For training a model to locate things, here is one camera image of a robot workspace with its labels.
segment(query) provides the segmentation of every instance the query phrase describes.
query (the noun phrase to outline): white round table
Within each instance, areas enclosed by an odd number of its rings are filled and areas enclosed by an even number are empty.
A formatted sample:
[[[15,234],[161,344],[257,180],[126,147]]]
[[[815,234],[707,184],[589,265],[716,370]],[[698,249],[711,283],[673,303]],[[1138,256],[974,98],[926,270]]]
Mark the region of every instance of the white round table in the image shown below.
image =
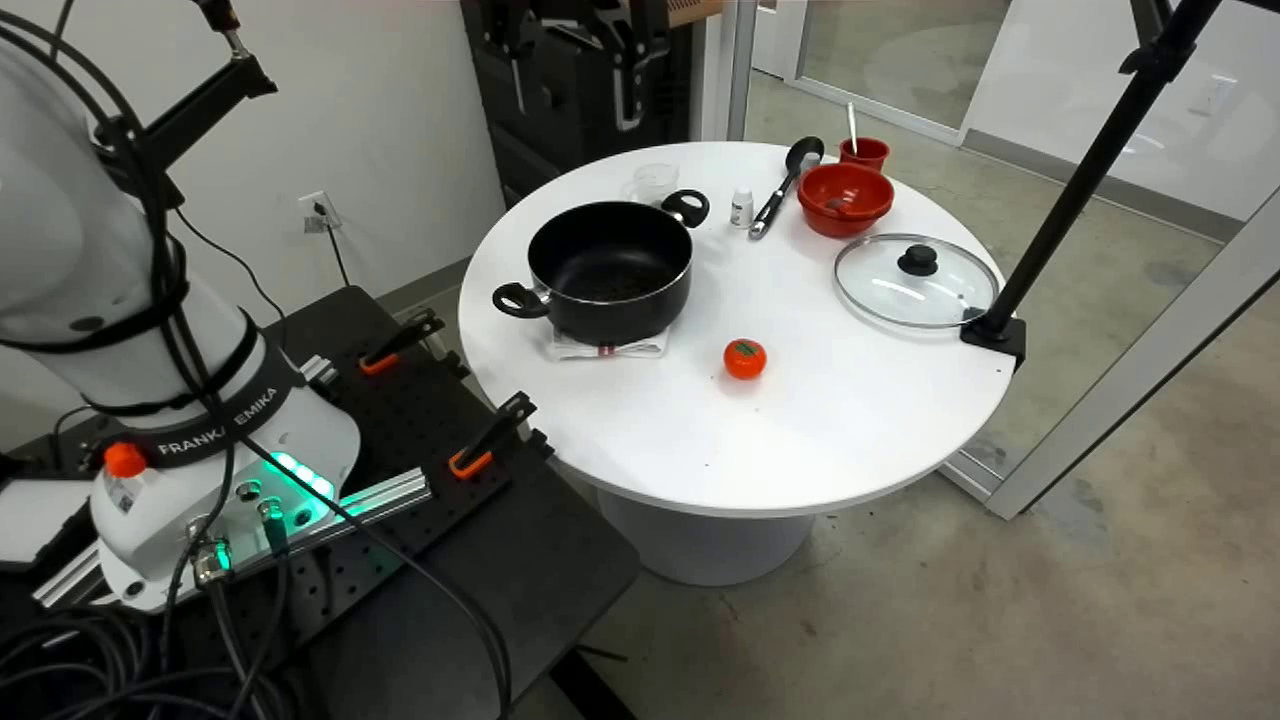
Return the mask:
[[[638,201],[641,168],[682,168],[711,217],[693,234],[693,293],[659,357],[554,359],[547,320],[513,320],[493,289],[528,273],[528,239],[557,213]],[[478,249],[459,293],[465,357],[493,403],[528,391],[557,458],[599,489],[604,515],[641,560],[685,586],[744,586],[780,567],[815,512],[889,496],[960,452],[996,411],[1014,357],[955,332],[896,332],[832,283],[846,243],[790,201],[764,239],[731,228],[780,184],[776,145],[664,145],[576,168],[520,201]],[[896,184],[877,226],[989,252],[941,204]],[[729,381],[720,354],[752,336],[761,381]]]

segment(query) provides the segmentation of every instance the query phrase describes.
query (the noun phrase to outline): floor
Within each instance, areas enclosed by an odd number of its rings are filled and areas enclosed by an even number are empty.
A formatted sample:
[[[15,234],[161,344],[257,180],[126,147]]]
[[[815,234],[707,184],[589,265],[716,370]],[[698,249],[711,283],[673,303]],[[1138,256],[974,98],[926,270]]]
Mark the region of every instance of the floor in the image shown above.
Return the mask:
[[[1006,270],[1059,189],[868,129],[896,147],[891,171],[965,217]],[[752,135],[798,132],[836,141],[839,109],[761,81]],[[991,437],[1034,446],[1214,252],[1092,204],[1034,295],[1034,359]],[[585,640],[626,662],[593,664],[645,720],[1280,718],[1278,354],[1274,293],[1024,520],[926,479],[821,515],[761,586],[641,576]],[[571,718],[554,684],[516,708]]]
[[[1007,0],[808,6],[800,76],[960,129]]]

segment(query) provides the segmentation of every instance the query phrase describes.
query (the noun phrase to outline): black pot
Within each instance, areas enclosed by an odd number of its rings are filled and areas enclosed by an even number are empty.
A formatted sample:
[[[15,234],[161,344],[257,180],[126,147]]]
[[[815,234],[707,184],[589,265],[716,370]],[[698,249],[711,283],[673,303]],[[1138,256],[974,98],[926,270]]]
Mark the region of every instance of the black pot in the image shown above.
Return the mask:
[[[707,220],[704,191],[650,204],[585,204],[554,217],[528,243],[536,289],[503,283],[493,303],[507,315],[547,315],[581,344],[659,336],[689,301],[689,228]]]

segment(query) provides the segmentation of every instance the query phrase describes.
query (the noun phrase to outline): pot handle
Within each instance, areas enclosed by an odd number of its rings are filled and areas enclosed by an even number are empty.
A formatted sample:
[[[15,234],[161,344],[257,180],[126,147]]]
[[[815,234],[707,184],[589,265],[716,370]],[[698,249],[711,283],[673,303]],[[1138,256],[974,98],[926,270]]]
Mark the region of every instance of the pot handle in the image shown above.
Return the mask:
[[[711,201],[698,189],[673,191],[664,204],[685,228],[699,228],[711,217]]]
[[[493,309],[507,313],[507,315],[520,315],[520,320],[536,320],[536,315],[547,315],[547,303],[525,289],[525,283],[503,283],[493,293]]]

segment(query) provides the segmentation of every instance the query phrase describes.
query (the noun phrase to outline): pot lid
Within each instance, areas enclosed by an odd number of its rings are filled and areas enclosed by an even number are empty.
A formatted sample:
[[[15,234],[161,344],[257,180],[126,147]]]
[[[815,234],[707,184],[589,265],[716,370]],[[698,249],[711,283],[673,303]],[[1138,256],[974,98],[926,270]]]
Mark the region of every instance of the pot lid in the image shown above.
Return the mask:
[[[855,309],[908,327],[960,327],[996,303],[996,273],[960,243],[877,234],[836,256],[836,289]]]

